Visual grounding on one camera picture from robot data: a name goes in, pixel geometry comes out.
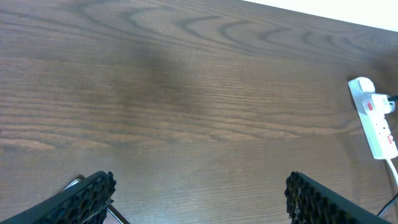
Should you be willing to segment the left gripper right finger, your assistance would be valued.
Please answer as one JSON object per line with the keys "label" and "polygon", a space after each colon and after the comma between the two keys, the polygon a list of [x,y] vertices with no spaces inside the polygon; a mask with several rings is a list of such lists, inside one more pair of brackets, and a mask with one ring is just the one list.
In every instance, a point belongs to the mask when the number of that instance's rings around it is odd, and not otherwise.
{"label": "left gripper right finger", "polygon": [[284,195],[293,224],[389,224],[301,172],[287,177]]}

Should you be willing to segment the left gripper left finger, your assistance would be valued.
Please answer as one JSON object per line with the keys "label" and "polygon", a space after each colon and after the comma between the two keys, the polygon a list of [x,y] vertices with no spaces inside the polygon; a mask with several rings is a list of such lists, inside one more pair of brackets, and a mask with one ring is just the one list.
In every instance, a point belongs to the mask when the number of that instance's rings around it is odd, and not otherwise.
{"label": "left gripper left finger", "polygon": [[116,191],[113,173],[98,171],[3,224],[103,224]]}

